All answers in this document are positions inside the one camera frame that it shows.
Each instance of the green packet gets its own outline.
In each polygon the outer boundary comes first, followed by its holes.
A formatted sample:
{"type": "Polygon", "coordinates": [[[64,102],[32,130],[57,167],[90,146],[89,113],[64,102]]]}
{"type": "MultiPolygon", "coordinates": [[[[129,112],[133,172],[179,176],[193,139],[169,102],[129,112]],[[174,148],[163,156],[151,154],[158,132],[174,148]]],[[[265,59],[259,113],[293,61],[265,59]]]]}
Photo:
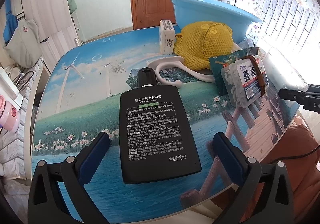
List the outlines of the green packet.
{"type": "Polygon", "coordinates": [[[219,96],[228,94],[222,75],[221,75],[221,69],[229,66],[231,63],[234,63],[236,60],[239,60],[246,55],[253,55],[253,56],[258,55],[258,52],[259,52],[258,47],[251,47],[251,48],[235,51],[227,55],[221,55],[221,56],[209,58],[212,75],[215,78],[219,96]]]}

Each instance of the green cloth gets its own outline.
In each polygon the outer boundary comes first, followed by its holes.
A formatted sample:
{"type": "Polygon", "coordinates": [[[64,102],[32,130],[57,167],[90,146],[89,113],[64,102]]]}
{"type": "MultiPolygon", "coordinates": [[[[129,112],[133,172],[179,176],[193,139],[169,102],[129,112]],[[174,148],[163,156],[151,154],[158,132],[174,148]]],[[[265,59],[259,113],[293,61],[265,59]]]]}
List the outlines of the green cloth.
{"type": "Polygon", "coordinates": [[[78,8],[75,0],[68,0],[68,5],[70,14],[72,14],[78,8]]]}

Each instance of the blue cloth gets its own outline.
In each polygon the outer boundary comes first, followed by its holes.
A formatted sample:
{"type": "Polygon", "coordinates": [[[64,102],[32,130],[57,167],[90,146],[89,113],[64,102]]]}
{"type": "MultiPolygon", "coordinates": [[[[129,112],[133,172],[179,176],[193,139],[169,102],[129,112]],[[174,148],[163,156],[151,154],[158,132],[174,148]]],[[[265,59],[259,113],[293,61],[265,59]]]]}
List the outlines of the blue cloth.
{"type": "Polygon", "coordinates": [[[7,45],[11,40],[14,31],[18,27],[17,17],[14,16],[11,12],[10,0],[5,0],[5,12],[6,12],[7,23],[3,31],[3,38],[4,38],[5,45],[7,45]]]}

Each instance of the blue clamp pad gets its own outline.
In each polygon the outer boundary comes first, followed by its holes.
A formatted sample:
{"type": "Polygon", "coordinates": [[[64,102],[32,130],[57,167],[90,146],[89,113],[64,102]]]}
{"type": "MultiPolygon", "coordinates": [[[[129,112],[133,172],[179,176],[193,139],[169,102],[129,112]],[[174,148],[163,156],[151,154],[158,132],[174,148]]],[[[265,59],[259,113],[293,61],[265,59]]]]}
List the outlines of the blue clamp pad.
{"type": "Polygon", "coordinates": [[[91,181],[109,147],[109,135],[100,132],[90,146],[84,147],[79,152],[77,162],[75,163],[75,170],[81,185],[91,181]]]}
{"type": "Polygon", "coordinates": [[[241,186],[246,177],[248,164],[242,151],[235,147],[224,133],[216,133],[213,137],[212,148],[226,169],[234,184],[241,186]]]}

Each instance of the white bag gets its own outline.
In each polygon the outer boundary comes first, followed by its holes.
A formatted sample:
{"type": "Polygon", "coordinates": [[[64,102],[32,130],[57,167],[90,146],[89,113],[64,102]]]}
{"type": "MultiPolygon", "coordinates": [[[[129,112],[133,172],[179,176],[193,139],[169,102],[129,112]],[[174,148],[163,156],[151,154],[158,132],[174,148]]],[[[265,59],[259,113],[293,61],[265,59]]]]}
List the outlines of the white bag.
{"type": "Polygon", "coordinates": [[[20,20],[18,27],[4,47],[11,59],[23,68],[31,68],[41,57],[39,28],[34,20],[20,20]]]}

